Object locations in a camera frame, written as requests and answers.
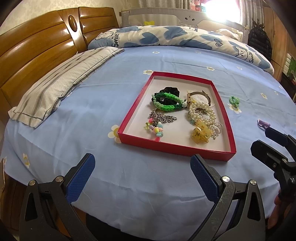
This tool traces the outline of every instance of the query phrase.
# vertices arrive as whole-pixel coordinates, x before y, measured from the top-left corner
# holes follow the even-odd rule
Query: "pearl necklace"
[[[200,115],[201,112],[197,113],[196,112],[197,108],[203,109],[204,112],[206,113],[205,115],[208,115],[209,118],[202,117]],[[213,109],[209,107],[208,103],[202,103],[202,102],[192,103],[189,106],[188,116],[189,116],[189,118],[191,118],[192,121],[194,121],[194,123],[197,120],[201,120],[206,126],[210,126],[210,125],[214,124],[215,120],[216,120],[216,115],[215,115],[215,112],[213,111]]]

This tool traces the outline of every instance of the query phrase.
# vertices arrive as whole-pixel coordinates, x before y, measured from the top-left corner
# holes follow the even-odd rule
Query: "pillow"
[[[75,87],[122,51],[103,47],[74,55],[38,80],[23,95],[18,106],[8,112],[10,118],[30,127],[39,126]]]
[[[228,29],[221,28],[221,29],[216,30],[216,33],[223,34],[223,35],[225,35],[225,36],[227,36],[229,38],[232,38],[232,39],[235,39],[235,40],[239,41],[238,34],[235,34],[235,33],[231,32]]]
[[[220,33],[186,26],[130,26],[114,28],[93,39],[88,49],[112,46],[118,48],[168,45],[213,50],[237,57],[271,75],[274,68],[257,50]]]

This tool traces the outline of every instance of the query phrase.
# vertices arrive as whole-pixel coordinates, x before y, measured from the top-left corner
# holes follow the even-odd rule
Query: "human hand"
[[[274,204],[276,205],[274,207],[274,210],[272,211],[269,219],[268,219],[268,222],[267,222],[267,229],[271,229],[272,227],[274,227],[277,222],[278,222],[278,219],[279,219],[279,211],[280,211],[280,207],[282,205],[282,201],[279,199],[279,196],[277,195],[275,200],[274,200]],[[284,212],[284,218],[288,215],[290,209],[291,209],[291,206],[292,206],[292,203],[290,203],[285,212]]]

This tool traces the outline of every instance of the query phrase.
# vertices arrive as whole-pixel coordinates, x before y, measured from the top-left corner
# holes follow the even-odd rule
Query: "wallpaper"
[[[22,0],[0,27],[0,35],[34,17],[53,10],[71,7],[113,7],[117,21],[121,23],[121,9],[137,7],[138,0]]]

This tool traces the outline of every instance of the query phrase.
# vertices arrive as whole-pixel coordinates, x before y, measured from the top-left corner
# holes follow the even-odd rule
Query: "black scrunchie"
[[[159,93],[170,93],[173,94],[177,97],[179,97],[180,95],[180,91],[178,91],[178,88],[175,87],[165,87],[163,90],[160,90]],[[160,98],[156,99],[159,103],[163,104],[163,105],[174,105],[177,104],[176,101],[174,100],[170,100],[170,99],[164,99],[164,100],[160,100]]]

